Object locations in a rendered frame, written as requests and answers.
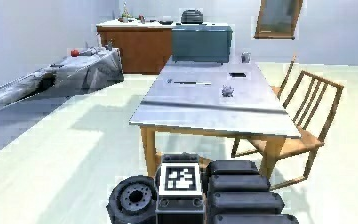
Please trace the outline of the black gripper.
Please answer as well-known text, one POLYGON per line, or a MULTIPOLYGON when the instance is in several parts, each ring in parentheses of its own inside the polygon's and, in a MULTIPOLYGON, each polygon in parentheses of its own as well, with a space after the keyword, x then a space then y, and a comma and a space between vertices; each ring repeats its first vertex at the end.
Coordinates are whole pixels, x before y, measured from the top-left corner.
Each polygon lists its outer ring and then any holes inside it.
POLYGON ((111 224, 156 224, 154 179, 131 176, 111 192, 106 206, 111 224))

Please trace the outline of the grey top wooden table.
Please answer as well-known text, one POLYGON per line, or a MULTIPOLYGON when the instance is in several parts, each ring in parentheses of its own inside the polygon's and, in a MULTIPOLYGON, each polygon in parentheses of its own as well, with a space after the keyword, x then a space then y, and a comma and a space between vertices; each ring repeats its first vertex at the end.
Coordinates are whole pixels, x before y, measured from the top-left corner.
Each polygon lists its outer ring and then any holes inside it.
POLYGON ((269 139, 272 141, 267 146, 269 152, 280 149, 286 138, 300 137, 287 111, 253 61, 230 61, 223 65, 169 61, 129 123, 140 127, 150 176, 157 170, 157 132, 269 139), (230 72, 244 72, 247 77, 234 78, 230 72), (168 79, 212 84, 167 84, 168 79), (234 88, 232 97, 222 96, 223 86, 234 88))

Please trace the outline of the long thin knife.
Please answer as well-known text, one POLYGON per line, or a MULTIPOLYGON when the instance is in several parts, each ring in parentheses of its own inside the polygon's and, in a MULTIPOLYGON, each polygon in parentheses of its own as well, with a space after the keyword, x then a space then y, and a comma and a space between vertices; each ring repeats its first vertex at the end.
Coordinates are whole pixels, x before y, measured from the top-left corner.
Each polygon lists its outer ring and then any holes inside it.
POLYGON ((181 85, 211 85, 210 82, 198 82, 198 81, 174 81, 173 79, 168 79, 167 84, 181 84, 181 85))

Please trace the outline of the brown wooden cabinet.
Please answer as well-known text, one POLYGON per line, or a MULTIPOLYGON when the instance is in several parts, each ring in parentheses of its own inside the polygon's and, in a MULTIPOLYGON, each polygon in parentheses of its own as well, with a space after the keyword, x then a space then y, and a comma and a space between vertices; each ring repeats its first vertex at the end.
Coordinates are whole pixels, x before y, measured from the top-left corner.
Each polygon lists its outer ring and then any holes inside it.
POLYGON ((120 50, 123 72, 159 74, 172 54, 172 27, 159 22, 110 20, 96 25, 103 45, 120 50))

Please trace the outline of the dark teal cabinet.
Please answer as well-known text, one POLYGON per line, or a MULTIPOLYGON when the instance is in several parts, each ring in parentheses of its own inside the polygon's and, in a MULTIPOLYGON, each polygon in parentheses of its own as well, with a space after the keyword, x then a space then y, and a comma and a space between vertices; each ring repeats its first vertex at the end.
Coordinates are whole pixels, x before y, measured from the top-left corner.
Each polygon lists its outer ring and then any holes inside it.
POLYGON ((172 60, 228 63, 231 42, 228 25, 177 25, 172 28, 172 60))

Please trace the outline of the wooden slat back chair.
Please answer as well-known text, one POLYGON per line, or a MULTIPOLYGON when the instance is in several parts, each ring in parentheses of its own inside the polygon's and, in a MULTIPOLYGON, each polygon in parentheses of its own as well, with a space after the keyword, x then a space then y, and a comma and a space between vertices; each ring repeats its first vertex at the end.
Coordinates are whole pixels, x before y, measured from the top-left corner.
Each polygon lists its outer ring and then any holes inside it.
POLYGON ((308 154, 304 172, 301 176, 275 184, 271 187, 271 190, 276 190, 300 183, 302 181, 305 181, 309 177, 317 152, 325 143, 325 138, 332 125, 332 122, 337 112, 337 108, 339 106, 339 102, 344 89, 343 85, 326 79, 324 77, 315 75, 308 71, 302 70, 298 75, 295 83, 293 84, 289 94, 283 102, 284 108, 287 108, 290 102, 295 98, 296 93, 299 90, 299 86, 301 85, 302 80, 305 78, 309 79, 310 82, 307 90, 304 93, 303 100, 300 102, 299 108, 292 119, 293 123, 295 124, 296 128, 300 133, 299 138, 286 138, 283 142, 282 147, 280 149, 277 149, 275 152, 269 152, 267 150, 267 146, 272 144, 271 140, 249 139, 249 142, 254 146, 254 148, 252 150, 247 150, 241 153, 237 152, 241 137, 237 137, 234 139, 231 157, 236 158, 254 153, 260 153, 263 157, 262 165, 267 169, 267 178, 271 176, 272 171, 275 167, 275 163, 279 160, 304 153, 308 154), (320 133, 318 136, 315 136, 310 131, 308 131, 308 126, 313 119, 318 107, 320 106, 320 103, 328 88, 333 88, 335 90, 335 95, 333 97, 330 110, 327 113, 327 118, 322 125, 320 133))
POLYGON ((280 98, 280 96, 281 96, 281 94, 282 94, 282 92, 283 92, 283 90, 284 90, 284 88, 285 88, 285 86, 286 86, 286 84, 288 82, 288 79, 289 79, 290 74, 292 72, 292 69, 293 69, 294 63, 296 61, 296 58, 297 58, 297 55, 294 54, 292 56, 292 58, 291 58, 290 64, 289 64, 288 69, 287 69, 287 72, 286 72, 281 84, 279 86, 272 86, 272 90, 275 93, 275 95, 277 96, 277 98, 280 98))

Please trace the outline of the black round pot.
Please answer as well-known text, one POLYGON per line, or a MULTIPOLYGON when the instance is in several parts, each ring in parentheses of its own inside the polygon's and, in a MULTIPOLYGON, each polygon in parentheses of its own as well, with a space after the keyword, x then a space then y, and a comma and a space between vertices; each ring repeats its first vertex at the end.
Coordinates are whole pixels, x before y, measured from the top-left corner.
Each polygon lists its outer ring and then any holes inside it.
POLYGON ((202 24, 203 13, 196 9, 185 10, 181 15, 181 22, 183 24, 202 24))

